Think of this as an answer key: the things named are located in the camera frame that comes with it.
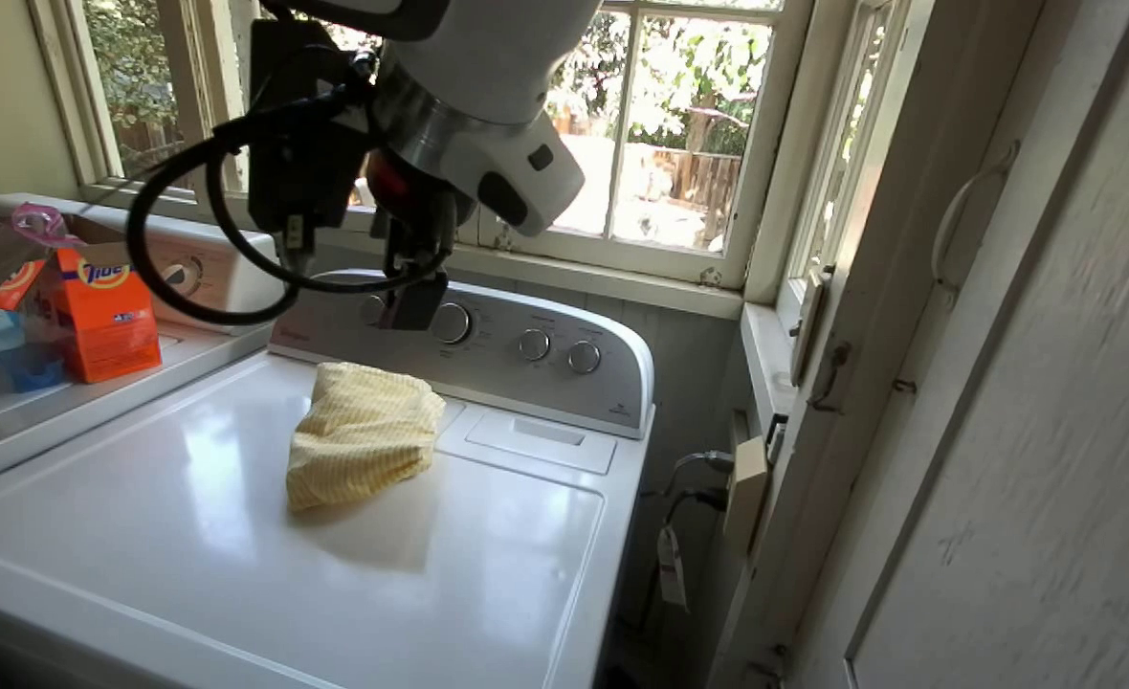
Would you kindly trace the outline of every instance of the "window sill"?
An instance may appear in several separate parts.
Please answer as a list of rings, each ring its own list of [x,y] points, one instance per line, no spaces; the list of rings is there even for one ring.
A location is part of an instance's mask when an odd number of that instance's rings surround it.
[[[767,430],[768,419],[792,412],[798,387],[792,387],[792,338],[777,312],[744,308],[744,351],[754,389],[754,412]]]
[[[84,188],[84,198],[98,198],[98,206],[124,212],[132,203],[132,192]],[[175,198],[162,198],[158,213],[215,222],[199,206],[175,203]],[[342,235],[320,235],[318,241],[320,241],[320,250],[349,245],[349,250],[373,254],[373,257],[382,254],[382,241],[373,241],[365,222],[343,225]],[[735,296],[735,290],[694,287],[694,283],[650,280],[650,276],[568,263],[568,259],[545,259],[545,257],[526,257],[526,254],[493,254],[493,250],[474,250],[474,245],[454,245],[449,257],[449,267],[480,276],[480,280],[535,283],[535,287],[619,300],[619,301],[681,312],[681,314],[701,314],[701,318],[725,318],[725,320],[735,320],[744,314],[744,296]]]

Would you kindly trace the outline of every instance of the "control panel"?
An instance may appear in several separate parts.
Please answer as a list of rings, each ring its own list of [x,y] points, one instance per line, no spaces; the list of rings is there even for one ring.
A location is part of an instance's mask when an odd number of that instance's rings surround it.
[[[420,374],[444,396],[642,438],[653,364],[627,327],[548,300],[452,283],[425,335],[378,331],[378,296],[305,290],[277,343]]]

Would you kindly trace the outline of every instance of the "white cabinet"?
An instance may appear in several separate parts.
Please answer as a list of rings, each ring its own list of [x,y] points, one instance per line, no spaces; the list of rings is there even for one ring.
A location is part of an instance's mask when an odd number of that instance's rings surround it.
[[[1129,0],[1049,3],[789,687],[1129,687]]]

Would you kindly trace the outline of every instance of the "folded cloth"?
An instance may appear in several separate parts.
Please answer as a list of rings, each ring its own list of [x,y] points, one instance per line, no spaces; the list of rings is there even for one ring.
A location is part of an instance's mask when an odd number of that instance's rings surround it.
[[[444,397],[365,364],[318,364],[312,412],[290,438],[290,513],[336,513],[431,462]]]

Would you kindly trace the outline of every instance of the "door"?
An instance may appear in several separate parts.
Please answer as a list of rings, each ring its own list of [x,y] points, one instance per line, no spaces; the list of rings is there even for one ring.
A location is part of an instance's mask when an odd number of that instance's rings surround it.
[[[991,135],[1044,0],[892,0],[897,51],[836,250],[819,351],[706,687],[782,675],[892,378],[928,312],[929,239]]]
[[[1129,687],[1129,3],[1049,3],[1021,142],[807,608],[789,687]]]

